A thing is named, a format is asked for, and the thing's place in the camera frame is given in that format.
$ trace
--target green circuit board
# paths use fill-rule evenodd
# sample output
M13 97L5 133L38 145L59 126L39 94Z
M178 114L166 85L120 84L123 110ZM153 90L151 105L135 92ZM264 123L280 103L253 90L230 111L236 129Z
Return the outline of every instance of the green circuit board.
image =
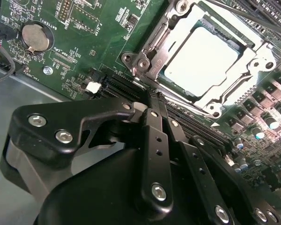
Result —
M27 65L24 74L73 100L86 99L80 85L90 68L126 71L122 52L137 51L158 21L164 0L3 0L0 22L18 31L29 21L40 21L53 33L53 47L31 55L21 37L2 45L16 62ZM133 15L137 21L127 27ZM53 68L45 75L43 67Z
M247 1L225 2L250 12ZM168 0L3 0L0 8L1 23L19 33L23 26L31 21L42 23L50 29L54 39L51 40L52 48L39 54L31 54L24 48L21 35L9 41L1 40L0 43L17 62L17 69L26 76L72 100L89 99L89 95L80 86L90 69L98 71L110 69L119 76L131 76L131 72L121 61L122 53L137 53L140 50L168 5ZM272 10L276 13L273 16L281 18L281 14L278 13L280 9ZM214 13L213 16L221 23L229 24L220 15ZM246 19L240 20L274 45L273 53L277 68L270 73L260 73L257 85L252 90L252 93L258 90L271 98L265 93L263 85L270 82L281 91L281 85L273 81L274 76L281 73L281 37ZM229 35L221 27L216 28L222 34ZM239 35L241 39L247 41L245 36ZM45 66L53 69L51 75L43 73ZM172 86L172 90L181 91L176 85ZM216 132L223 139L233 140L240 137L246 143L242 152L250 164L249 170L245 172L245 175L250 175L247 180L259 176L264 165L277 168L281 163L281 115L274 106L269 108L261 106L252 99L252 93L249 93L243 101L224 106L223 116L216 120L195 115L185 109L176 109L198 124ZM273 115L280 122L280 129L270 130L260 117L254 117L249 113L254 118L252 124L244 126L241 131L231 128L228 121L235 118L240 109L245 110L243 102L248 98L252 99L264 113ZM271 98L271 100L274 105L281 104L281 99ZM251 127L256 125L266 134L263 140L256 140L250 132ZM259 159L262 159L263 166L255 167L254 161Z

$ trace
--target silver screw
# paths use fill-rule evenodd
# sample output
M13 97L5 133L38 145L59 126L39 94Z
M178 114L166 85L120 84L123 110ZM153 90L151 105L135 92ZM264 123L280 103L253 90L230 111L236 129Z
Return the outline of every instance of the silver screw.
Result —
M172 124L173 124L175 127L178 127L178 126L179 126L179 124L178 124L176 121L172 120L171 122L172 122Z
M59 132L56 133L55 138L64 144L68 144L73 140L72 135L65 131L65 130L60 130Z
M159 201L164 201L167 198L167 193L165 192L165 190L163 189L163 187L161 187L158 184L154 184L152 186L152 194L154 195L154 197L159 200Z
M176 11L179 14L184 13L188 9L188 1L187 0L180 0L176 4Z
M130 107L129 105L127 105L127 104L123 104L123 107L124 107L125 109L131 109L131 107Z
M197 142L199 142L200 145L204 145L204 141L199 138L197 139Z
M44 66L44 68L43 68L43 73L46 74L46 75L52 75L52 74L53 74L53 69L52 69L52 67Z
M39 115L33 115L28 118L28 122L35 127L43 127L46 125L47 120Z
M260 209L255 209L255 214L263 221L266 222L267 218Z
M151 112L152 116L158 117L158 114L155 113L154 111Z
M255 166L260 166L261 165L261 160L257 159L254 161Z
M270 210L267 211L267 214L270 216L270 218L271 218L275 223L278 222L277 217L276 217Z
M225 224L229 223L229 216L221 206L217 205L215 207L215 213L223 223Z

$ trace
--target black plastic bracket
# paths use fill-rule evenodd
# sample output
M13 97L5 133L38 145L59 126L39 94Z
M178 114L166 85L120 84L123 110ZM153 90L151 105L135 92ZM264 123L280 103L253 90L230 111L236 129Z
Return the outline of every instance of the black plastic bracket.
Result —
M31 115L44 117L46 124L32 126L28 121ZM108 120L128 120L133 115L132 105L122 98L28 105L14 111L8 135L16 147L43 163L66 167L82 145L84 130L95 133ZM72 135L70 143L61 143L56 139L56 133L61 130Z

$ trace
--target gray metal surface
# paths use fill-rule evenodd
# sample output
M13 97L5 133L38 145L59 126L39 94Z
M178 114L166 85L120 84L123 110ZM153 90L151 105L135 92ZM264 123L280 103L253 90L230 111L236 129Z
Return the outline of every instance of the gray metal surface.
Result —
M67 99L27 77L17 76L0 82L0 157L12 112L22 105L56 101L67 101ZM117 145L113 149L98 149L77 157L73 162L73 173L95 164L120 147ZM0 225L31 225L38 211L39 206L34 198L7 181L0 172Z

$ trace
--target motherboard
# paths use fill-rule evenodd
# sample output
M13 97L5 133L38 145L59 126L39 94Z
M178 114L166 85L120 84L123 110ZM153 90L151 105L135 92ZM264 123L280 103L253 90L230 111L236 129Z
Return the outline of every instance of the motherboard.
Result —
M223 2L281 28L281 0ZM281 197L281 34L199 0L3 0L0 23L18 73L72 100L153 88L186 135L230 146Z

